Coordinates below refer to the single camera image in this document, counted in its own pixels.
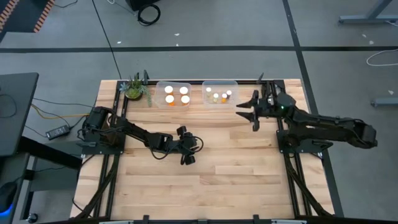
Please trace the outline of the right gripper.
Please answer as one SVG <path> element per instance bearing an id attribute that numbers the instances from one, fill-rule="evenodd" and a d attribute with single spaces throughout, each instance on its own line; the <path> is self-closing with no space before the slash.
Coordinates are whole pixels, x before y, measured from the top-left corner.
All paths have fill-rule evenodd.
<path id="1" fill-rule="evenodd" d="M 238 108 L 252 108 L 253 112 L 236 112 L 237 115 L 247 119 L 249 122 L 253 123 L 252 130 L 258 131 L 260 128 L 259 117 L 265 118 L 277 118 L 279 113 L 277 107 L 268 102 L 267 98 L 260 98 L 259 91 L 254 90 L 252 94 L 252 99 L 245 103 L 236 105 Z"/>

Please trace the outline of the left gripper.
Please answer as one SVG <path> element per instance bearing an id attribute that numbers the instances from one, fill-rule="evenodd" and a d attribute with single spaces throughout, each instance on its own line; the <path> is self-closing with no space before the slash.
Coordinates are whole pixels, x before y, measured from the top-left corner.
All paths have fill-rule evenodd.
<path id="1" fill-rule="evenodd" d="M 173 152 L 182 154 L 180 164 L 188 166 L 195 163 L 193 154 L 200 151 L 200 138 L 186 132 L 186 126 L 177 128 L 177 135 L 181 137 Z"/>

